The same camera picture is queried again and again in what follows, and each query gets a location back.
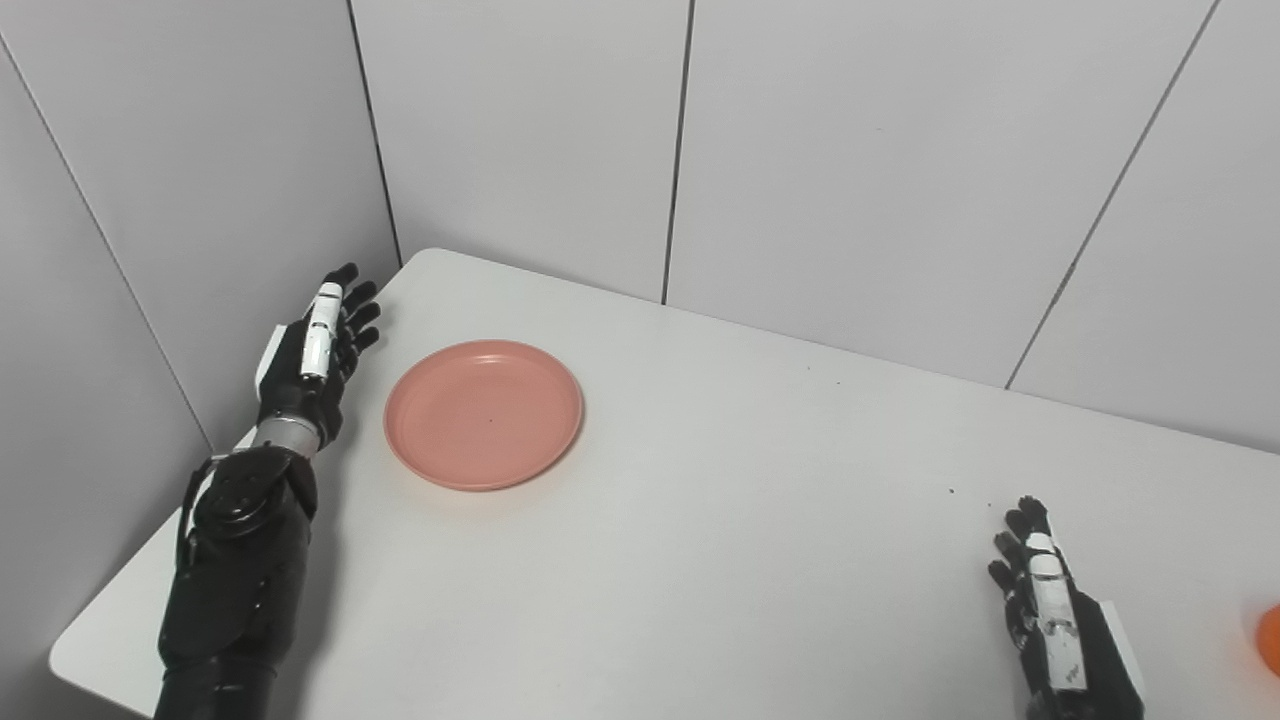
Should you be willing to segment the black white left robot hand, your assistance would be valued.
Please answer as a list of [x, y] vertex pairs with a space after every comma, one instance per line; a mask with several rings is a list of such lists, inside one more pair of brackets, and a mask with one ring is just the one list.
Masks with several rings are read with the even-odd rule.
[[291, 447], [314, 456], [339, 434], [340, 401], [361, 355], [380, 334], [378, 284], [347, 263], [328, 273], [303, 315], [273, 332], [256, 375], [257, 430], [296, 423], [310, 436]]

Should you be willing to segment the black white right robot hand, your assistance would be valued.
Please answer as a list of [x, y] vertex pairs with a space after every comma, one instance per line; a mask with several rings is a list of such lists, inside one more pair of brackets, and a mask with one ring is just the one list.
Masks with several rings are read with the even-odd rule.
[[1023, 496], [988, 574], [1027, 682], [1027, 719], [1143, 719], [1140, 673], [1112, 603], [1076, 584], [1047, 507]]

